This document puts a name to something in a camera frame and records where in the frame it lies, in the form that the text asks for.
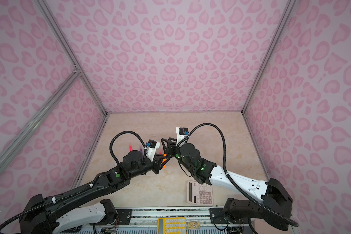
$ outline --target marble floor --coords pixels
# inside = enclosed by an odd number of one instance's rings
[[[117,133],[130,130],[139,134],[144,142],[149,139],[160,141],[161,138],[175,138],[176,127],[188,127],[191,130],[205,122],[217,125],[225,136],[226,167],[229,171],[266,180],[240,112],[115,113],[109,116],[82,184],[93,180],[99,172],[115,167],[115,161],[109,153],[109,143]],[[199,149],[202,157],[222,166],[222,141],[216,129],[202,126],[192,134],[189,143]],[[122,135],[114,142],[113,152],[119,161],[129,152],[130,144],[134,150],[139,150],[141,146],[139,140],[131,134]],[[190,178],[179,168],[177,161],[170,160],[158,175],[150,171],[146,175],[137,176],[125,188],[90,201],[85,206],[102,199],[111,199],[115,207],[191,206],[186,200],[188,180]],[[219,206],[223,206],[230,197],[244,199],[242,195],[215,186],[213,194],[213,205]]]

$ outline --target pink wall panel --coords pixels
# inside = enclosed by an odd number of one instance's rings
[[[0,1],[0,152],[71,70],[31,0]]]
[[[0,176],[0,223],[22,212],[36,194],[47,197],[70,189],[101,120],[78,79]],[[18,232],[15,223],[4,231]]]
[[[108,111],[241,110],[286,0],[50,0]]]
[[[302,233],[351,233],[351,1],[300,2],[248,122]]]

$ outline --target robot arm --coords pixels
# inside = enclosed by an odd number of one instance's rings
[[[102,200],[90,207],[78,207],[124,188],[135,176],[144,175],[151,170],[158,174],[162,168],[162,160],[166,159],[166,157],[154,155],[152,161],[146,158],[142,162],[141,158],[142,154],[139,151],[131,151],[116,167],[99,173],[90,183],[44,199],[41,194],[32,197],[25,211],[39,205],[44,207],[22,215],[19,220],[21,233],[51,234],[85,223],[97,225],[113,223],[116,211],[110,200]]]
[[[206,183],[224,187],[237,193],[245,193],[244,196],[249,199],[228,199],[223,209],[226,220],[236,223],[241,218],[261,218],[277,229],[288,230],[293,200],[278,180],[270,178],[266,182],[247,178],[230,171],[225,173],[221,166],[202,158],[199,150],[193,144],[186,143],[186,140],[180,140],[177,145],[182,146],[176,147],[175,158],[199,184]],[[241,189],[241,192],[232,184],[231,180]]]
[[[0,230],[18,218],[22,234],[57,233],[85,223],[112,224],[117,216],[110,200],[102,200],[98,204],[84,208],[79,206],[124,188],[135,176],[144,175],[151,170],[158,174],[172,157],[175,157],[198,183],[216,185],[240,193],[229,180],[230,176],[241,192],[246,193],[247,198],[251,197],[251,200],[227,200],[223,211],[225,219],[229,222],[236,223],[241,218],[262,218],[280,230],[288,229],[288,221],[284,219],[291,215],[292,199],[278,180],[271,178],[265,182],[229,171],[225,173],[221,166],[202,158],[194,145],[187,143],[188,136],[191,135],[187,128],[177,128],[176,133],[178,135],[176,139],[161,139],[164,155],[155,153],[160,143],[149,140],[145,145],[147,151],[145,158],[142,158],[139,151],[131,151],[116,167],[99,173],[90,183],[56,196],[47,198],[43,198],[41,194],[33,196],[24,212],[4,222],[0,225]]]

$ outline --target calculator keypad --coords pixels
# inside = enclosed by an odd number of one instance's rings
[[[163,234],[186,234],[185,227],[186,227],[186,219],[183,217],[158,219],[158,230],[162,229]]]
[[[188,181],[187,183],[187,194],[189,193],[189,187],[192,185],[192,198],[191,201],[189,197],[187,198],[187,202],[195,205],[202,206],[211,206],[213,205],[213,194],[212,194],[212,186],[207,184],[199,184],[195,183],[195,181]]]

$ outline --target wire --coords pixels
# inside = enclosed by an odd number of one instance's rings
[[[220,217],[223,217],[223,216],[217,216],[217,217],[215,217],[215,218],[213,219],[213,222],[215,221],[216,218],[220,218]],[[225,219],[225,221],[228,222],[228,224],[227,224],[226,227],[224,227],[223,229],[218,228],[218,227],[216,226],[215,223],[214,223],[213,225],[214,225],[218,230],[224,231],[224,230],[226,230],[226,229],[228,228],[228,226],[229,226],[229,221],[227,221],[226,219]]]
[[[222,134],[222,131],[214,124],[211,123],[203,123],[203,124],[199,124],[198,126],[196,126],[194,129],[192,129],[192,131],[189,133],[188,137],[191,137],[191,134],[198,128],[200,128],[201,126],[212,126],[215,129],[217,129],[217,131],[219,131],[220,135],[221,135],[221,139],[222,139],[222,147],[223,147],[223,161],[222,161],[222,167],[223,167],[223,171],[226,174],[226,177],[229,179],[229,181],[232,183],[232,185],[234,185],[234,187],[241,193],[243,194],[245,197],[247,197],[250,201],[252,201],[254,204],[258,205],[259,207],[263,208],[264,210],[266,210],[269,213],[272,213],[274,215],[276,215],[278,218],[282,219],[283,221],[285,221],[286,223],[290,224],[291,226],[294,227],[299,227],[299,224],[297,222],[295,222],[294,220],[274,211],[272,208],[267,207],[265,205],[263,205],[262,203],[260,203],[259,201],[257,201],[256,199],[254,199],[253,197],[251,197],[248,193],[246,193],[241,187],[239,187],[239,185],[236,184],[236,182],[231,178],[231,176],[228,174],[228,170],[226,169],[226,144],[225,144],[225,138]]]
[[[253,232],[254,234],[258,234],[257,231],[256,231],[256,230],[253,228],[253,226],[252,226],[251,218],[248,218],[248,225],[250,226],[250,228],[251,228],[251,230],[252,230],[252,232]]]
[[[187,173],[183,170],[183,167],[181,166],[180,162],[178,161],[178,165],[179,167],[182,169],[182,171],[187,175]]]
[[[68,198],[70,198],[70,197],[76,196],[76,195],[78,195],[78,194],[81,194],[81,193],[83,193],[83,192],[89,190],[89,189],[90,189],[89,184],[93,184],[93,185],[94,185],[94,184],[96,183],[96,181],[98,180],[98,178],[99,178],[101,175],[103,175],[103,173],[99,173],[98,175],[96,175],[95,178],[94,178],[94,180],[93,180],[92,182],[86,184],[86,187],[84,187],[84,189],[79,190],[79,191],[75,192],[74,194],[70,194],[70,195],[67,195],[67,196],[58,197],[58,198],[56,198],[56,201],[55,201],[55,202],[62,201],[62,200],[64,200],[64,199],[68,199]],[[48,206],[48,205],[51,205],[51,204],[53,204],[53,201],[49,201],[49,202],[47,202],[47,203],[43,203],[43,204],[34,206],[34,207],[32,207],[32,208],[30,208],[30,209],[28,209],[28,210],[25,210],[25,211],[22,212],[22,213],[19,213],[18,215],[15,215],[15,216],[13,216],[12,218],[6,220],[5,222],[3,222],[3,223],[0,225],[0,234],[4,234],[4,233],[1,232],[1,230],[2,230],[5,226],[7,226],[8,224],[10,224],[11,222],[13,222],[13,221],[15,221],[15,220],[21,218],[22,216],[24,216],[24,215],[26,215],[26,214],[28,214],[28,213],[30,213],[30,212],[33,212],[33,211],[35,211],[35,210],[44,208],[44,207],[46,207],[46,206]]]
[[[120,222],[120,216],[117,215],[116,224],[114,225],[114,231],[116,231],[117,224]]]
[[[110,155],[112,155],[113,159],[116,161],[117,165],[120,163],[117,159],[117,157],[114,155],[113,153],[113,143],[114,141],[121,135],[123,134],[126,134],[126,133],[130,133],[130,134],[133,134],[134,136],[136,136],[139,140],[140,140],[140,143],[143,145],[144,147],[144,152],[143,152],[143,158],[142,158],[142,162],[145,162],[145,159],[146,159],[146,154],[147,154],[147,149],[146,149],[146,145],[145,143],[143,142],[142,138],[140,138],[140,136],[138,134],[136,134],[135,132],[133,131],[123,131],[123,132],[120,132],[119,134],[117,134],[113,139],[112,141],[110,142],[109,144],[109,152],[110,152]]]
[[[94,234],[97,234],[97,232],[96,232],[96,224],[92,224],[92,229],[93,229],[93,231],[94,231]]]
[[[244,222],[243,222],[243,219],[241,219],[242,220],[242,233],[244,232]]]

